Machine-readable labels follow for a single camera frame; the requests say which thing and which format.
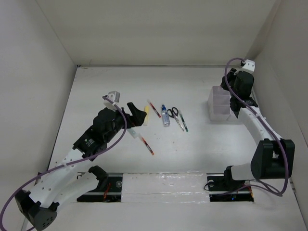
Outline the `yellow highlighter marker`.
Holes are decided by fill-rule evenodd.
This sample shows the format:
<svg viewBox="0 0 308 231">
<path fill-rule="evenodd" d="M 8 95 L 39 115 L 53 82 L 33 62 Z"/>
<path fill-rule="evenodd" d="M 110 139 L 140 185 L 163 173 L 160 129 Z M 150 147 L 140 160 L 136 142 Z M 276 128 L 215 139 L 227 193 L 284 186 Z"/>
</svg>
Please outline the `yellow highlighter marker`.
<svg viewBox="0 0 308 231">
<path fill-rule="evenodd" d="M 149 121 L 149 115 L 150 115 L 150 107 L 148 105 L 144 107 L 144 112 L 146 113 L 146 117 L 144 119 L 143 125 L 147 126 L 148 125 L 148 121 Z"/>
</svg>

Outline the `orange red pen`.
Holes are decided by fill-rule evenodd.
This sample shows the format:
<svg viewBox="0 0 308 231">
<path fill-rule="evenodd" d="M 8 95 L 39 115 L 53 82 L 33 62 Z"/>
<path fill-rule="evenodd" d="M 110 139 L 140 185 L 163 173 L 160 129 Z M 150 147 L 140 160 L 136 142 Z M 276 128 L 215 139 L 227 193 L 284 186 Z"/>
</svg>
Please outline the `orange red pen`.
<svg viewBox="0 0 308 231">
<path fill-rule="evenodd" d="M 147 141 L 144 139 L 144 137 L 140 134 L 137 133 L 134 129 L 130 128 L 128 129 L 129 134 L 134 138 L 139 138 L 142 143 L 146 146 L 146 148 L 148 149 L 148 151 L 151 153 L 151 155 L 154 155 L 153 150 L 151 149 L 151 147 L 149 146 L 149 144 L 147 143 Z"/>
</svg>

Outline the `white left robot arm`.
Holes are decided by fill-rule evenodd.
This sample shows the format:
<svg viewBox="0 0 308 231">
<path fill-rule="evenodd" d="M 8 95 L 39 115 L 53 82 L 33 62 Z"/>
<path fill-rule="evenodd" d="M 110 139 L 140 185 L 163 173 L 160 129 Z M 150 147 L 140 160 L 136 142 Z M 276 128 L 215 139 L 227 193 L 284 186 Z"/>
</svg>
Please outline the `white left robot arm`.
<svg viewBox="0 0 308 231">
<path fill-rule="evenodd" d="M 108 173 L 94 165 L 96 154 L 108 150 L 107 144 L 121 129 L 140 127 L 147 116 L 133 103 L 127 105 L 130 114 L 117 106 L 101 110 L 55 171 L 43 176 L 30 190 L 17 192 L 17 206 L 36 230 L 48 228 L 64 204 L 91 190 L 106 188 Z"/>
</svg>

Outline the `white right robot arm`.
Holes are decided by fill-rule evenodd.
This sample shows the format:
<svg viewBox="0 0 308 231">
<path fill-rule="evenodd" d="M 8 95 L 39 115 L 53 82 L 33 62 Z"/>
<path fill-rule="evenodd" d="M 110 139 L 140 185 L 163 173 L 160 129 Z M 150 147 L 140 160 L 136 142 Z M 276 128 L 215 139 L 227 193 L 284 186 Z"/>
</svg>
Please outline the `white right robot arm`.
<svg viewBox="0 0 308 231">
<path fill-rule="evenodd" d="M 247 180 L 256 180 L 267 189 L 268 179 L 283 179 L 287 187 L 292 174 L 295 144 L 277 134 L 262 116 L 258 104 L 251 97 L 254 77 L 248 70 L 225 70 L 221 87 L 231 95 L 230 108 L 247 128 L 257 144 L 247 164 L 226 167 L 219 180 L 224 190 L 242 187 Z"/>
</svg>

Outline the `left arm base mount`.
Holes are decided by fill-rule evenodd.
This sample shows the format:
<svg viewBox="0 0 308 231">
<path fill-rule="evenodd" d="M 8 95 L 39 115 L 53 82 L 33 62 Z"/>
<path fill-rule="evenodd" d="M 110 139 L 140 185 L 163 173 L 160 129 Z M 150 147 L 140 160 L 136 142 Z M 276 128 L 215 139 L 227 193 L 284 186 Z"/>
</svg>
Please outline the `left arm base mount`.
<svg viewBox="0 0 308 231">
<path fill-rule="evenodd" d="M 79 203 L 120 203 L 122 197 L 123 173 L 107 173 L 101 167 L 89 169 L 95 175 L 97 186 L 77 198 Z"/>
</svg>

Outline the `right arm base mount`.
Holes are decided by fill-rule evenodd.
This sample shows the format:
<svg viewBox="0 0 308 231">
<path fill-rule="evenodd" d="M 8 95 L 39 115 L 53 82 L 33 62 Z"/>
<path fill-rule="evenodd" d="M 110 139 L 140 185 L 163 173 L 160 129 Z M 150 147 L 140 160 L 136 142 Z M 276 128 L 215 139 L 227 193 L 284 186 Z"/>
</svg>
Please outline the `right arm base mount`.
<svg viewBox="0 0 308 231">
<path fill-rule="evenodd" d="M 254 202 L 250 187 L 244 180 L 226 180 L 222 173 L 207 173 L 204 190 L 209 192 L 210 202 Z"/>
</svg>

